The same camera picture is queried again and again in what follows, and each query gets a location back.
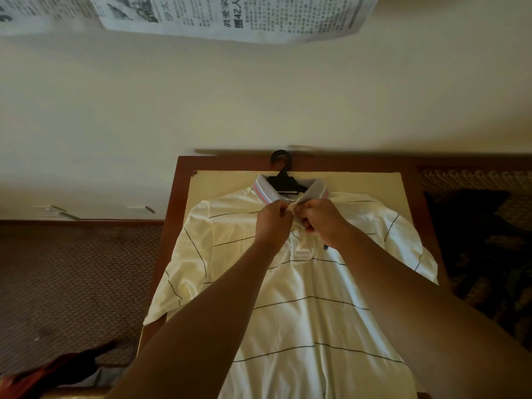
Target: person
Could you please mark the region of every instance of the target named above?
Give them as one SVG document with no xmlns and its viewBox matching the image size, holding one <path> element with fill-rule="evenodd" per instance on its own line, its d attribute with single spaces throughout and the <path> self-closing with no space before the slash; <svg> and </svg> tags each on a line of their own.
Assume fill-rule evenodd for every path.
<svg viewBox="0 0 532 399">
<path fill-rule="evenodd" d="M 115 398 L 216 398 L 267 268 L 288 238 L 285 201 L 257 215 L 255 240 L 150 340 Z M 337 249 L 382 332 L 433 398 L 532 397 L 532 357 L 487 317 L 397 261 L 327 199 L 296 207 L 307 232 Z"/>
</svg>

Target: person's left hand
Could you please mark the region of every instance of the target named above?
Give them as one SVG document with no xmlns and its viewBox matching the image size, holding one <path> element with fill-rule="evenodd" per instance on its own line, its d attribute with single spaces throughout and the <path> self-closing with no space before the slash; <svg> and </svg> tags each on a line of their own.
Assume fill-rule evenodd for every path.
<svg viewBox="0 0 532 399">
<path fill-rule="evenodd" d="M 281 250 L 290 234 L 294 219 L 292 213 L 286 211 L 287 207 L 286 201 L 277 200 L 257 214 L 255 243 L 270 245 L 276 253 Z"/>
</svg>

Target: white polo shirt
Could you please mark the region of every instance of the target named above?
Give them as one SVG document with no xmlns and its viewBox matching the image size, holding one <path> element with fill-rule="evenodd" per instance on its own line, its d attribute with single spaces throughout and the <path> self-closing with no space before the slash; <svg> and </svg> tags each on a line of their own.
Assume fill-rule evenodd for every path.
<svg viewBox="0 0 532 399">
<path fill-rule="evenodd" d="M 437 265 L 414 227 L 368 195 L 330 193 L 321 180 L 298 203 L 329 197 L 349 223 L 436 282 Z M 284 198 L 260 175 L 202 201 L 185 222 L 144 324 L 167 319 L 249 248 L 257 212 Z M 296 222 L 271 263 L 222 398 L 416 398 L 409 368 L 382 334 L 341 255 Z"/>
</svg>

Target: shirt collar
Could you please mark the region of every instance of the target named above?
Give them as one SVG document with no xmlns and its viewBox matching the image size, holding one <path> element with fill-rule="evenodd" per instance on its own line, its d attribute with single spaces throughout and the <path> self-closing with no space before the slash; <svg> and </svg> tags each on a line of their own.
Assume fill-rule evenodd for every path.
<svg viewBox="0 0 532 399">
<path fill-rule="evenodd" d="M 297 183 L 307 187 L 307 191 L 297 199 L 297 204 L 304 203 L 310 199 L 324 199 L 329 195 L 329 190 L 321 179 L 299 179 Z M 268 183 L 264 175 L 259 175 L 251 188 L 264 204 L 270 204 L 277 200 L 286 200 Z"/>
</svg>

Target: wooden table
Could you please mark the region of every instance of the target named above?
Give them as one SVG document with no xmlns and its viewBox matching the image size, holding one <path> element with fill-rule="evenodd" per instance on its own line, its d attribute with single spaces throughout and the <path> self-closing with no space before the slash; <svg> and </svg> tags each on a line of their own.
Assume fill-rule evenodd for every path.
<svg viewBox="0 0 532 399">
<path fill-rule="evenodd" d="M 370 157 L 370 156 L 306 156 L 293 155 L 293 171 L 301 172 L 399 172 L 403 181 L 412 221 L 425 248 L 438 263 L 438 282 L 448 288 L 449 281 L 443 266 L 438 241 L 420 185 L 417 166 L 413 158 L 407 157 Z M 182 156 L 177 161 L 173 179 L 168 211 L 164 221 L 161 245 L 150 286 L 150 301 L 164 269 L 169 263 L 176 239 L 183 226 L 183 215 L 187 204 L 190 178 L 195 171 L 271 171 L 280 170 L 270 163 L 269 155 L 220 155 L 220 156 Z M 166 321 L 166 315 L 143 328 L 139 343 L 139 352 L 150 338 Z"/>
</svg>

